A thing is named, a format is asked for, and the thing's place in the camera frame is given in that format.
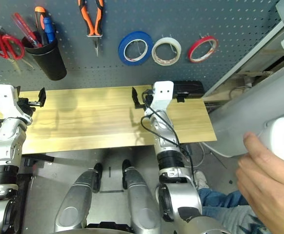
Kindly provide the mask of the bystander hand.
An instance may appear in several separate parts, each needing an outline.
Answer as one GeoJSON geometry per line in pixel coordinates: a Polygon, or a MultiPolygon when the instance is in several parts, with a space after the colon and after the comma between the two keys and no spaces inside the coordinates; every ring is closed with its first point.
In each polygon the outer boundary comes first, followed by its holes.
{"type": "Polygon", "coordinates": [[[238,188],[259,220],[273,234],[284,234],[284,161],[252,132],[243,143],[248,152],[238,162],[238,188]]]}

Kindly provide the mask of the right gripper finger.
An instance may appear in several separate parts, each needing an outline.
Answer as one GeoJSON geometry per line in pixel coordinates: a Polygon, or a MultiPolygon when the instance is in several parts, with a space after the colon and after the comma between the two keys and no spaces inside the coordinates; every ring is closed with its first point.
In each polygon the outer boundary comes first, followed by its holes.
{"type": "Polygon", "coordinates": [[[132,99],[135,106],[140,106],[140,102],[138,99],[138,93],[134,87],[132,87],[132,99]]]}

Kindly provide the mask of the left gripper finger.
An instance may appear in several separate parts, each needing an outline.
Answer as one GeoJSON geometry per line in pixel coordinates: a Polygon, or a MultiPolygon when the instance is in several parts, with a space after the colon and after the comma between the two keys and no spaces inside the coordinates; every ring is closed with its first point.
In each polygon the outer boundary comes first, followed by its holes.
{"type": "Polygon", "coordinates": [[[46,101],[46,91],[44,87],[40,90],[38,97],[39,97],[38,100],[39,106],[43,107],[46,101]]]}

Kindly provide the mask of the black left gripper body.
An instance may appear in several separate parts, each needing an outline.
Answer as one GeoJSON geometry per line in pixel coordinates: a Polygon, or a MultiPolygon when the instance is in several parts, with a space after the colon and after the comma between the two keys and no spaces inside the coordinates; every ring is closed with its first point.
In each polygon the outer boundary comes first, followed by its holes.
{"type": "Polygon", "coordinates": [[[36,111],[36,107],[41,106],[41,101],[29,101],[28,98],[19,98],[17,101],[18,106],[20,109],[27,115],[32,116],[33,113],[36,111]]]}

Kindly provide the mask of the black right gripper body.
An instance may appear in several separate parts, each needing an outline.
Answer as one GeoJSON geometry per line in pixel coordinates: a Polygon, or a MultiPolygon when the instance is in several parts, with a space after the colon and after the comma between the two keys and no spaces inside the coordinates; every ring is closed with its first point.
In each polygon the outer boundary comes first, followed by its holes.
{"type": "Polygon", "coordinates": [[[135,106],[135,109],[146,109],[147,106],[151,105],[153,101],[153,90],[147,89],[142,93],[142,100],[143,104],[140,104],[140,106],[135,106]]]}

